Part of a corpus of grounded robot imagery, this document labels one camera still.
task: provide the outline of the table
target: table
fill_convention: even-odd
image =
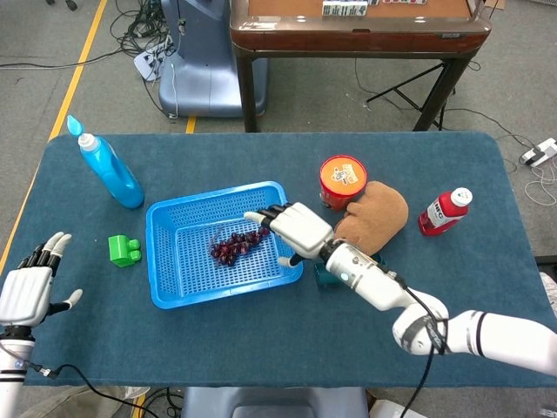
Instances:
[[[68,313],[34,331],[33,361],[78,365],[94,384],[133,386],[414,387],[426,363],[395,343],[400,314],[381,313],[347,287],[320,289],[312,265],[289,286],[161,310],[150,297],[147,265],[109,262],[107,238],[145,245],[154,202],[263,180],[278,181],[330,222],[319,201],[319,167],[338,153],[357,156],[369,178],[398,189],[410,220],[381,251],[409,286],[443,300],[452,315],[479,309],[537,320],[557,330],[495,142],[471,132],[105,135],[145,189],[145,205],[120,206],[83,161],[74,138],[56,138],[43,161],[7,269],[55,231],[74,240],[52,299],[84,290]],[[465,185],[471,212],[432,239],[419,213],[440,192]],[[31,373],[34,385],[81,384]],[[436,357],[432,387],[554,387],[555,378],[472,357]]]
[[[445,66],[422,106],[426,131],[491,31],[481,0],[369,6],[365,17],[322,17],[321,0],[231,0],[245,131],[257,131],[252,61],[259,57],[440,59]]]

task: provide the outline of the floor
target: floor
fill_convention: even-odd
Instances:
[[[41,0],[0,2],[0,63],[31,61],[38,64],[76,62],[84,45],[98,0],[77,0],[69,11],[62,0],[48,6]],[[130,9],[134,0],[120,0]],[[117,48],[109,26],[117,15],[110,0],[92,45],[90,57]],[[493,32],[475,60],[480,71],[466,71],[449,108],[482,111],[508,130],[539,143],[555,136],[557,126],[557,7],[527,0],[507,0],[506,10],[493,14]],[[359,60],[363,86],[380,91],[432,65],[421,61]],[[64,100],[73,69],[56,71],[2,71],[0,79],[0,252],[10,235],[33,173]],[[408,86],[405,92],[424,98],[433,76]],[[271,64],[269,105],[260,119],[265,131],[409,131],[415,111],[399,111],[386,101],[374,102],[357,85],[353,60],[275,59]],[[401,106],[399,98],[392,99]],[[170,120],[147,98],[132,61],[116,55],[84,68],[71,100],[70,113],[94,132],[184,132],[187,119]],[[494,138],[505,133],[489,120],[467,111],[450,111],[446,127],[485,131]],[[196,132],[242,131],[242,122],[200,118]],[[536,255],[555,253],[557,217],[554,206],[541,206],[524,193],[535,176],[515,165],[523,147],[511,138],[499,140],[508,163],[520,211]],[[536,199],[551,202],[539,185]],[[57,392],[54,388],[26,388],[21,411]],[[378,397],[404,403],[409,389],[378,389]],[[529,417],[542,405],[557,404],[552,389],[458,388],[426,389],[415,409],[430,418]]]

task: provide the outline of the stuffed toy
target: stuffed toy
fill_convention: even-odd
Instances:
[[[346,239],[368,255],[375,254],[408,221],[408,204],[402,195],[379,181],[367,183],[364,194],[346,208],[334,237]]]

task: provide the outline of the blue table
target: blue table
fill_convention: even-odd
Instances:
[[[125,269],[108,258],[107,237],[145,243],[145,212],[160,200],[278,181],[334,222],[319,202],[319,167],[347,153],[369,179],[398,189],[410,206],[405,229],[381,252],[408,284],[467,309],[537,320],[557,330],[495,142],[471,132],[106,135],[145,189],[127,210],[87,167],[73,138],[52,141],[17,229],[7,269],[55,231],[73,233],[53,300],[77,287],[69,313],[34,335],[33,361],[78,365],[94,384],[151,386],[413,387],[426,362],[394,342],[399,310],[381,313],[348,288],[317,288],[311,263],[295,284],[165,311],[150,299],[144,261]],[[474,193],[471,212],[438,238],[423,237],[419,213],[457,186]],[[65,372],[29,384],[79,384]],[[471,355],[436,357],[431,387],[553,387],[555,378]]]

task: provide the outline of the white bottle cap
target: white bottle cap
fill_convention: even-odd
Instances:
[[[90,133],[82,133],[79,135],[77,143],[84,151],[95,151],[98,147],[98,138]]]
[[[459,207],[468,206],[472,202],[472,192],[465,187],[459,187],[451,193],[451,201]]]

